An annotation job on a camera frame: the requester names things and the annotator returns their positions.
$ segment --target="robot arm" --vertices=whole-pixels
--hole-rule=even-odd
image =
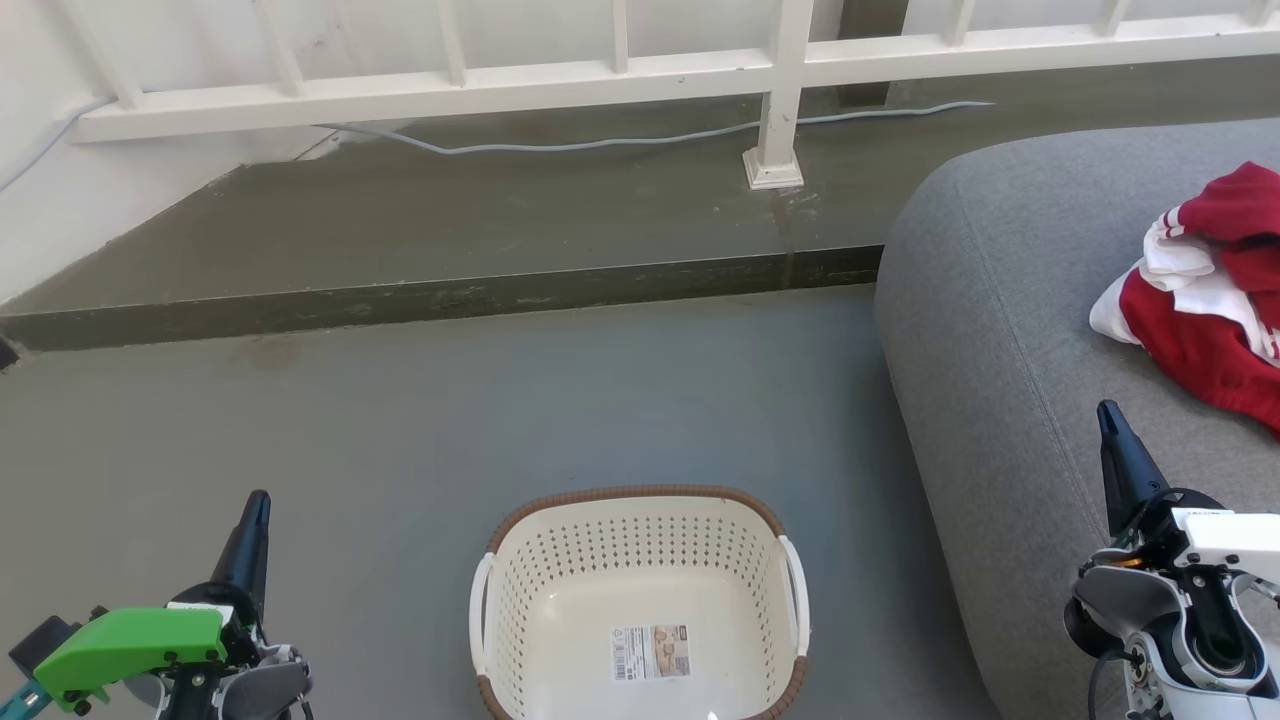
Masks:
[[[164,607],[42,623],[9,652],[28,682],[0,705],[0,720],[31,720],[52,703],[84,716],[116,682],[157,720],[287,720],[296,703],[310,720],[310,665],[262,632],[270,515],[270,496],[250,495],[209,582]]]
[[[1066,629],[1125,664],[1130,720],[1280,719],[1267,648],[1240,612],[1280,587],[1280,515],[1236,514],[1170,488],[1119,406],[1098,405],[1112,544],[1079,570]],[[1089,716],[1094,716],[1091,683]]]

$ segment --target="gray cushion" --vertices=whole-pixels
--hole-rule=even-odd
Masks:
[[[1280,120],[991,147],[933,173],[887,242],[884,352],[974,656],[1009,720],[1084,716],[1092,660],[1061,619],[1075,568],[1106,539],[1101,398],[1171,484],[1280,510],[1274,438],[1088,327],[1151,222],[1245,160],[1280,168]],[[1274,609],[1261,620],[1280,637]]]

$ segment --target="balcony floor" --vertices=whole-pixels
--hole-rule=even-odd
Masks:
[[[810,674],[788,717],[995,720],[872,292],[24,360],[0,377],[0,644],[205,579],[264,487],[266,628],[315,664],[316,716],[481,720],[467,594],[507,512],[603,486],[727,484],[777,511],[805,564]],[[5,664],[0,687],[18,683]],[[115,694],[91,717],[150,716]]]

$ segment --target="white plastic basket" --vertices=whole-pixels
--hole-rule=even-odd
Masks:
[[[730,488],[526,505],[494,533],[470,610],[498,720],[773,719],[808,669],[800,557],[764,503]]]

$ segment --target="barcode sticker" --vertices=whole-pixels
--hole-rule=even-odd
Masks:
[[[631,625],[613,628],[613,682],[686,678],[689,664],[687,625]]]

